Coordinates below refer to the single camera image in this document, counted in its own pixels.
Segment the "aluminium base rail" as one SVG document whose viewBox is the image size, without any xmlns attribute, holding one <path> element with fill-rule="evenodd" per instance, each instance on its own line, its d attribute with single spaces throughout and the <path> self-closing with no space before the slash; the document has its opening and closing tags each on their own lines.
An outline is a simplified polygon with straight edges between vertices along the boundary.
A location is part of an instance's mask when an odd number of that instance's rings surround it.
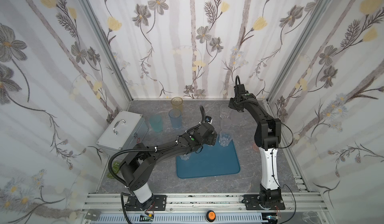
<svg viewBox="0 0 384 224">
<path fill-rule="evenodd" d="M 246 210 L 244 195 L 251 194 L 156 194 L 154 206 L 138 208 L 133 197 L 89 194 L 80 224 L 333 224 L 319 193 L 283 193 L 285 210 Z M 216 213 L 207 222 L 206 212 Z"/>
</svg>

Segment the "silver metal case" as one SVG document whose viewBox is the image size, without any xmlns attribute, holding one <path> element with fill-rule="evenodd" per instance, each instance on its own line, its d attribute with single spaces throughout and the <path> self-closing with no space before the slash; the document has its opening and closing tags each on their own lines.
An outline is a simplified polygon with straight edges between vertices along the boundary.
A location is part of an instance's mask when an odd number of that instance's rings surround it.
<svg viewBox="0 0 384 224">
<path fill-rule="evenodd" d="M 96 142 L 109 156 L 133 149 L 141 143 L 148 132 L 145 119 L 140 114 L 121 111 Z"/>
</svg>

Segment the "clear ribbed glass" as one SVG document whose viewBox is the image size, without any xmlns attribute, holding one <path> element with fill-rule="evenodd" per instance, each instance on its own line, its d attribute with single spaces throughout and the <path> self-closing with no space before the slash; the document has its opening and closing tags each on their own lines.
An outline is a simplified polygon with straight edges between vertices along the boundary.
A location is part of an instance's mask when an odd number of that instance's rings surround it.
<svg viewBox="0 0 384 224">
<path fill-rule="evenodd" d="M 182 161 L 188 161 L 190 159 L 190 157 L 191 157 L 191 154 L 186 154 L 186 155 L 180 156 L 180 159 Z"/>
<path fill-rule="evenodd" d="M 230 130 L 222 130 L 219 136 L 219 144 L 222 147 L 227 147 L 233 140 L 233 133 Z"/>
</svg>

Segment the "orange emergency button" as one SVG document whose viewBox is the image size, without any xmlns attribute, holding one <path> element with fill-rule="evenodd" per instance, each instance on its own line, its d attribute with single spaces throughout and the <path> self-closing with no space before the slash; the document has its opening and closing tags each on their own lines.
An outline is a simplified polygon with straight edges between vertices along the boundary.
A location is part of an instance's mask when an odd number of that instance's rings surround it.
<svg viewBox="0 0 384 224">
<path fill-rule="evenodd" d="M 206 220 L 207 220 L 207 222 L 209 222 L 209 223 L 214 222 L 216 220 L 216 217 L 217 216 L 216 216 L 216 213 L 214 211 L 209 210 L 209 211 L 206 212 Z"/>
</svg>

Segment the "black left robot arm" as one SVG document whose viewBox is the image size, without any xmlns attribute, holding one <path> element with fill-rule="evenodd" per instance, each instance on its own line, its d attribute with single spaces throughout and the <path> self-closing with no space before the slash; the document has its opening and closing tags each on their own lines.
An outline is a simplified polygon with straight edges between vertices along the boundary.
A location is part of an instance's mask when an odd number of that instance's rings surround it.
<svg viewBox="0 0 384 224">
<path fill-rule="evenodd" d="M 156 164 L 198 153 L 205 145 L 216 144 L 218 134 L 211 125 L 212 118 L 206 116 L 203 106 L 200 106 L 200 112 L 202 120 L 199 124 L 178 135 L 174 141 L 153 147 L 139 143 L 133 149 L 119 151 L 110 157 L 107 165 L 110 174 L 129 190 L 129 193 L 121 193 L 121 197 L 134 195 L 140 210 L 151 209 L 155 197 L 148 180 Z"/>
</svg>

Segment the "clear small glass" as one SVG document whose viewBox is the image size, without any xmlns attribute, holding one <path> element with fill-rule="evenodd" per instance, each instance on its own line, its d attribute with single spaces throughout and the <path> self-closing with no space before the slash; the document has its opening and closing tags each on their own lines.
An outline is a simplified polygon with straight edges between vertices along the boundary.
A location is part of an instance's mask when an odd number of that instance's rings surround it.
<svg viewBox="0 0 384 224">
<path fill-rule="evenodd" d="M 222 104 L 220 106 L 220 118 L 229 119 L 231 117 L 232 109 L 228 107 L 227 104 Z"/>
</svg>

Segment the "pink plastic cup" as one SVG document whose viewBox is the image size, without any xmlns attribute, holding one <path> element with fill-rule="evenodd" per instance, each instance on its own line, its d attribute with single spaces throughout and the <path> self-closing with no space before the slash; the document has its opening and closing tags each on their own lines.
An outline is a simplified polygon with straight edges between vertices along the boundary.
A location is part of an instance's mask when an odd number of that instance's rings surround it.
<svg viewBox="0 0 384 224">
<path fill-rule="evenodd" d="M 252 148 L 253 148 L 253 150 L 254 150 L 255 152 L 257 152 L 257 153 L 260 152 L 259 147 L 258 147 L 255 143 L 253 143 Z"/>
</svg>

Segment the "blue plastic cup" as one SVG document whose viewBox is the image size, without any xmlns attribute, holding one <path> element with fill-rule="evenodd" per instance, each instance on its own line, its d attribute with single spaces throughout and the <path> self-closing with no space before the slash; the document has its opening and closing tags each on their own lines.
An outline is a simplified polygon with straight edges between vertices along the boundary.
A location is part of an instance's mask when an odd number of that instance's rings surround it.
<svg viewBox="0 0 384 224">
<path fill-rule="evenodd" d="M 179 109 L 170 110 L 169 117 L 174 129 L 180 129 L 182 127 L 182 112 Z"/>
</svg>

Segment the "frosted plastic cup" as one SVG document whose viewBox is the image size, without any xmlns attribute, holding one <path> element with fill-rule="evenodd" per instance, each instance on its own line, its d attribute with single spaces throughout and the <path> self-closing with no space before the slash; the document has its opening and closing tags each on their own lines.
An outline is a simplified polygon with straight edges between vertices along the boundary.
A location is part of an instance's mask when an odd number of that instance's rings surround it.
<svg viewBox="0 0 384 224">
<path fill-rule="evenodd" d="M 232 121 L 229 118 L 221 119 L 221 130 L 230 130 L 232 127 Z"/>
</svg>

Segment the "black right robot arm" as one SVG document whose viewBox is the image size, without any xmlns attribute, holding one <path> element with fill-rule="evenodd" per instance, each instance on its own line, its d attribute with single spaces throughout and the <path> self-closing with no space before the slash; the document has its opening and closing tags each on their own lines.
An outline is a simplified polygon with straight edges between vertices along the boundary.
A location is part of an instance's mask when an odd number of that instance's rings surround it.
<svg viewBox="0 0 384 224">
<path fill-rule="evenodd" d="M 267 113 L 263 103 L 246 90 L 239 76 L 236 76 L 234 92 L 235 96 L 230 99 L 229 108 L 239 113 L 247 110 L 256 121 L 254 142 L 260 150 L 262 162 L 260 192 L 258 195 L 244 195 L 242 203 L 248 211 L 285 210 L 282 188 L 289 187 L 279 184 L 277 173 L 277 154 L 280 149 L 283 123 Z"/>
</svg>

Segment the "green plastic cup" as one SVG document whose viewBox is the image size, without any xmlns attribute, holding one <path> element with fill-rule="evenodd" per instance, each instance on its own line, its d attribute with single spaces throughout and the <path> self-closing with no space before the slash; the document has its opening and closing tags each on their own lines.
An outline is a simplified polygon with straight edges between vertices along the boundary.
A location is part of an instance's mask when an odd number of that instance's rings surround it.
<svg viewBox="0 0 384 224">
<path fill-rule="evenodd" d="M 149 122 L 154 132 L 159 133 L 163 131 L 163 119 L 161 115 L 151 116 Z"/>
</svg>

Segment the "teal plastic tray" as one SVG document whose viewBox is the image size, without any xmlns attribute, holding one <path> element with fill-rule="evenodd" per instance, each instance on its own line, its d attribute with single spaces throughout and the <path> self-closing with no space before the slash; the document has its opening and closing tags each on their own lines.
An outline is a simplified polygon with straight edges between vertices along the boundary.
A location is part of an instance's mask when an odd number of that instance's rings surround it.
<svg viewBox="0 0 384 224">
<path fill-rule="evenodd" d="M 180 179 L 233 175 L 241 170 L 234 142 L 226 147 L 216 142 L 192 153 L 188 160 L 177 157 L 177 176 Z"/>
</svg>

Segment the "yellow plastic cup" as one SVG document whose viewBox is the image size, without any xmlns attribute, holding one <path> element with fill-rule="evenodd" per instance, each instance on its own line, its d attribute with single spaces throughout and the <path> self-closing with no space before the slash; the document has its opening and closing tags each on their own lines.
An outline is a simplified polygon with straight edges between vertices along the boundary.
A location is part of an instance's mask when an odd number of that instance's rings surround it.
<svg viewBox="0 0 384 224">
<path fill-rule="evenodd" d="M 171 105 L 173 109 L 178 109 L 179 111 L 183 111 L 183 99 L 181 97 L 173 97 L 171 99 Z"/>
</svg>

